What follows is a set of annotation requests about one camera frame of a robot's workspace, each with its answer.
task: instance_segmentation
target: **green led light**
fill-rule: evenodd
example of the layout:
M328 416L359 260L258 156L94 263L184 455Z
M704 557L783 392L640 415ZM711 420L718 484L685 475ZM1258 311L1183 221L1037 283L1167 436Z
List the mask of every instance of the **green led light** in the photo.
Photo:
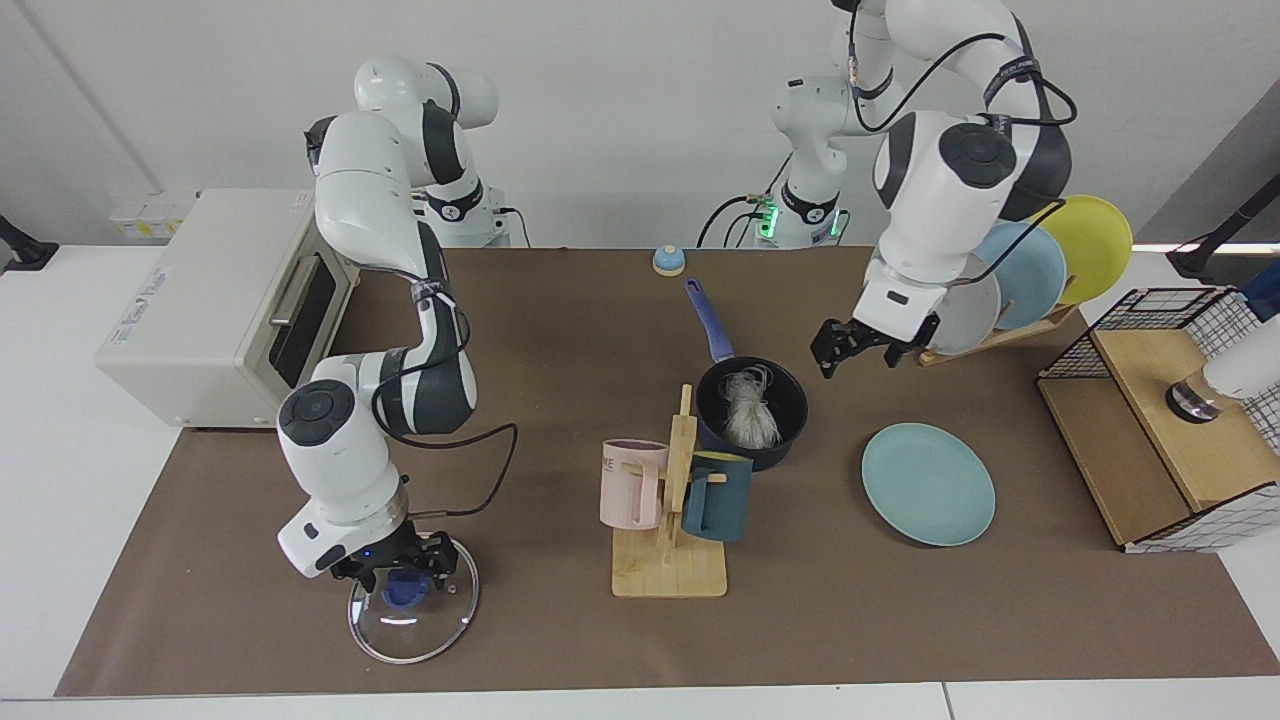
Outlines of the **green led light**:
M764 208L768 209L768 215L760 223L760 237L769 240L773 237L773 228L778 227L778 206L773 202L765 202Z

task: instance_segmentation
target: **brown table mat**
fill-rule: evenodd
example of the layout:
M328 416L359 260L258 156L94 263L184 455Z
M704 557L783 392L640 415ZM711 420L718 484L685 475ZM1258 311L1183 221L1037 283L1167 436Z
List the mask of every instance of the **brown table mat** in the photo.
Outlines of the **brown table mat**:
M739 352L804 383L809 427L756 475L719 600L617 600L596 519L599 443L666 439L680 384L710 366L680 279L644 251L451 251L480 410L521 445L485 512L443 521L475 555L475 625L415 666L371 661L349 585L306 580L275 544L305 496L274 434L184 432L72 659L59 696L425 692L1024 678L1276 674L1213 555L1125 556L1036 391L1079 319L1027 345L922 369L879 354L824 382L808 346L845 318L865 249L691 254ZM366 274L335 352L419 341L408 287ZM942 427L984 460L991 529L957 548L893 532L856 473L900 421ZM415 509L488 492L504 441L393 446Z

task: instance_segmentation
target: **light blue plate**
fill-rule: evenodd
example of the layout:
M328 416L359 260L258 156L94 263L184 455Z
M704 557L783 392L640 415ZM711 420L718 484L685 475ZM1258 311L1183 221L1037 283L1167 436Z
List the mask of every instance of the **light blue plate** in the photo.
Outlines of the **light blue plate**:
M901 423L876 433L863 454L863 487L884 521L927 544L970 542L996 516L996 488L982 460L933 425Z
M989 265L1027 227L1027 223L1001 223L991 228L973 254ZM1066 258L1062 256L1062 247L1048 231L1033 229L996 268L996 282L1000 283L1001 300L1014 304L996 322L996 328L1002 331L1025 328L1048 315L1062 297L1062 287L1066 284Z

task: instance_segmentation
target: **white wall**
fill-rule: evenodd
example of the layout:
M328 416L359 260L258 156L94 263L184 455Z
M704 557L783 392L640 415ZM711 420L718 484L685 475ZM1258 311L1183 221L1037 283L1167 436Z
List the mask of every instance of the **white wall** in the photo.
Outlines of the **white wall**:
M1069 190L1111 199L1135 228L1280 67L1275 0L1007 4L1082 108ZM148 177L306 186L302 129L353 106L365 58L401 54L494 77L498 120L471 142L536 243L613 246L691 242L721 199L763 190L787 151L772 99L826 70L838 17L827 0L0 0L0 208L32 234L109 241L106 196ZM32 53L41 33L51 51ZM975 96L940 74L919 105L974 110ZM877 141L840 143L850 237L873 241Z

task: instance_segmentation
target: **dark teal mug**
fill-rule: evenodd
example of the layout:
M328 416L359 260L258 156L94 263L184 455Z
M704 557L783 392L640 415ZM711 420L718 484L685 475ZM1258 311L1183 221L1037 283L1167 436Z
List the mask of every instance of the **dark teal mug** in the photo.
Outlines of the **dark teal mug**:
M724 475L724 482L712 482ZM751 460L728 452L694 452L684 530L700 538L735 542L746 530L746 501L751 495Z

